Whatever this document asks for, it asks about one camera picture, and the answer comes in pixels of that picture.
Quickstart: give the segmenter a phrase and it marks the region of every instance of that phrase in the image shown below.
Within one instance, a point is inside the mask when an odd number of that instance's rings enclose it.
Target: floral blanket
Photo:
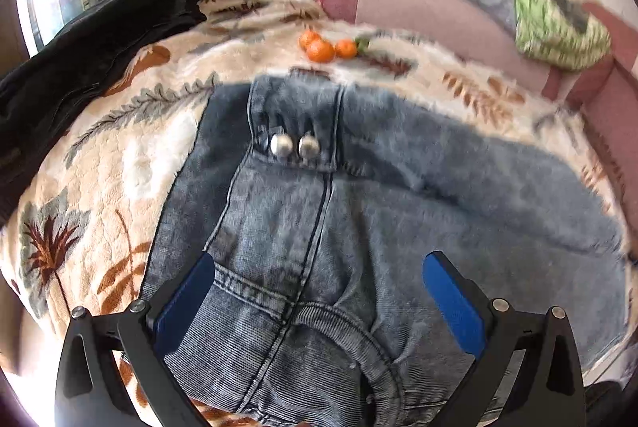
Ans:
[[[208,97],[220,84],[261,73],[312,71],[342,84],[383,87],[481,134],[550,152],[599,196],[601,213],[622,227],[627,252],[622,211],[578,115],[426,37],[330,21],[313,0],[203,0],[200,7],[206,22],[142,48],[82,112],[0,231],[2,274],[43,329],[62,338],[74,306],[108,314],[136,298],[163,203]],[[315,64],[297,44],[304,28],[331,41],[363,36],[369,48],[353,60]],[[628,281],[630,326],[632,286]],[[157,424],[130,367],[120,361],[120,371],[142,418]],[[199,407],[215,425],[253,422]]]

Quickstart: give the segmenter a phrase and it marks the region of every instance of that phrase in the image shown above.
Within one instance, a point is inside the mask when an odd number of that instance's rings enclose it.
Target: light green garment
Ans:
[[[607,28],[569,0],[515,0],[516,47],[562,69],[586,69],[611,48]]]

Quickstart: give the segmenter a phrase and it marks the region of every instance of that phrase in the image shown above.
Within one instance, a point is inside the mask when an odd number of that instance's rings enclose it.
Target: gray denim jeans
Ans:
[[[320,154],[275,157],[279,133],[313,135]],[[618,224],[556,157],[380,89],[263,76],[216,87],[142,296],[188,252],[215,259],[165,357],[189,396],[274,426],[426,424],[472,361],[423,286],[426,254],[517,309],[565,308],[588,368],[626,329],[619,245]]]

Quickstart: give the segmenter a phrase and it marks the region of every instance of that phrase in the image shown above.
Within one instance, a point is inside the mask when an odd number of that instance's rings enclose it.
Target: tangerine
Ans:
[[[350,59],[356,56],[356,44],[354,40],[343,38],[334,46],[334,52],[339,58]]]
[[[308,46],[315,40],[320,40],[321,35],[313,30],[305,30],[299,37],[299,47],[304,51],[308,49]]]
[[[305,50],[308,59],[313,62],[327,63],[334,60],[334,47],[324,39],[315,40]]]

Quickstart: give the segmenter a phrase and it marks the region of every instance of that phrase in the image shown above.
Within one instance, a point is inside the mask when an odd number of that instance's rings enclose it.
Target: blanket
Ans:
[[[200,9],[206,22],[143,47],[122,78],[82,112],[0,231],[2,274],[40,327],[61,338],[73,307],[106,314],[136,298],[163,204],[193,147],[208,97],[221,84],[261,73],[312,73],[381,87],[480,134],[552,154],[597,195],[600,213],[618,226],[611,242],[583,239],[582,248],[613,256],[628,251],[623,213],[577,114],[426,37],[330,21],[313,0],[203,0]],[[297,44],[307,28],[331,41],[359,37],[369,46],[352,60],[313,63]],[[635,285],[629,268],[626,274],[631,332]],[[610,353],[627,343],[628,336]],[[140,415],[156,423],[130,367],[119,364]],[[215,425],[238,418],[199,407]]]

